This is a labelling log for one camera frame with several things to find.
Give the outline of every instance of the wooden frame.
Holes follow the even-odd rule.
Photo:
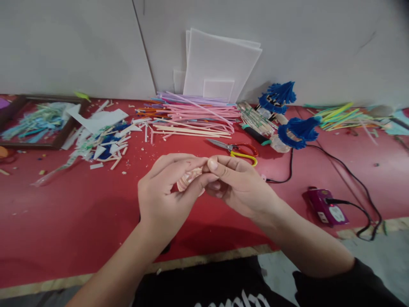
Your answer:
[[[80,114],[83,114],[86,110],[89,102],[85,99],[69,96],[47,96],[47,95],[19,95],[7,108],[0,112],[0,131],[3,130],[5,125],[15,119],[14,117],[20,113],[20,111],[33,100],[41,100],[41,102],[70,102],[72,104],[80,104]],[[54,149],[59,150],[68,138],[69,134],[73,130],[76,124],[76,120],[71,117],[64,125],[63,129],[56,136],[54,141],[49,144],[36,144],[36,143],[13,143],[3,141],[0,139],[0,146],[14,149]]]

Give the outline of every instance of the yellow scissor handle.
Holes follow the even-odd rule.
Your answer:
[[[254,161],[254,163],[253,163],[252,166],[256,166],[256,165],[257,165],[257,159],[254,158],[253,156],[245,155],[245,154],[243,154],[243,153],[237,153],[237,152],[234,152],[234,151],[231,151],[231,152],[230,152],[230,155],[231,155],[231,156],[240,156],[240,157],[242,157],[242,158],[251,159],[251,160]]]

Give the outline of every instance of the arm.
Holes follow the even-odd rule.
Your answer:
[[[220,178],[206,191],[250,218],[304,274],[325,278],[354,266],[355,259],[345,246],[299,216],[244,160],[214,156],[205,171]]]
[[[171,192],[187,171],[206,161],[207,158],[181,153],[162,156],[155,162],[138,183],[141,222],[67,306],[129,305],[146,268],[179,231],[203,188],[217,180],[213,174],[203,174],[184,192]]]

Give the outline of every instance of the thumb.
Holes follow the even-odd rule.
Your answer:
[[[187,204],[194,204],[196,199],[200,196],[203,189],[211,182],[218,180],[219,178],[212,174],[206,173],[200,176],[197,176],[183,192],[182,201]]]
[[[221,181],[232,187],[235,187],[240,183],[239,172],[228,168],[227,166],[217,162],[215,159],[207,160],[207,167],[213,174],[219,177]]]

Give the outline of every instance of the power cord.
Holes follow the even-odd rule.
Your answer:
[[[372,198],[371,198],[371,195],[369,194],[368,188],[362,183],[362,181],[360,181],[360,180],[349,170],[349,168],[345,165],[345,163],[342,162],[340,159],[338,159],[338,158],[334,157],[333,155],[329,154],[328,152],[326,152],[325,150],[323,150],[321,147],[318,147],[318,146],[315,146],[315,145],[307,145],[307,146],[308,146],[308,147],[317,148],[317,149],[321,150],[323,153],[325,153],[328,157],[333,158],[334,160],[337,160],[337,161],[345,168],[345,170],[348,172],[348,174],[350,174],[356,181],[359,182],[359,184],[361,184],[361,186],[362,186],[363,189],[365,190],[365,193],[366,193],[366,196],[367,196],[367,198],[368,198],[369,204],[372,206],[372,208],[375,210],[376,214],[377,214],[378,217],[379,217],[379,221],[378,221],[378,223],[376,223],[376,225],[375,225],[375,227],[374,227],[374,230],[372,231],[372,236],[371,236],[371,239],[370,239],[370,240],[366,240],[366,239],[363,239],[363,238],[360,237],[361,233],[363,233],[364,231],[366,231],[366,230],[370,227],[371,222],[372,222],[372,219],[371,219],[371,217],[369,216],[368,212],[367,212],[365,209],[361,208],[360,206],[357,206],[357,205],[355,205],[355,204],[353,204],[353,203],[350,203],[350,202],[348,202],[348,201],[345,201],[345,200],[336,200],[336,201],[341,201],[342,204],[352,205],[352,206],[354,206],[354,207],[360,209],[362,212],[364,212],[364,214],[365,214],[366,217],[368,218],[368,224],[367,224],[364,228],[362,228],[360,231],[357,232],[357,236],[358,236],[358,238],[360,238],[360,239],[362,239],[362,240],[365,240],[365,241],[373,241],[373,240],[375,239],[375,237],[376,237],[376,233],[377,233],[378,228],[379,228],[379,227],[381,226],[381,224],[383,223],[383,218],[382,218],[382,215],[380,214],[380,212],[378,211],[378,209],[376,208],[374,202],[372,201]],[[292,148],[292,149],[291,149],[291,157],[290,157],[290,174],[289,174],[288,178],[287,178],[286,180],[284,180],[284,181],[276,181],[276,180],[272,180],[272,179],[266,179],[266,182],[268,182],[268,183],[285,183],[285,182],[288,182],[288,181],[292,178],[292,176],[293,176],[293,153],[294,153],[294,149]]]

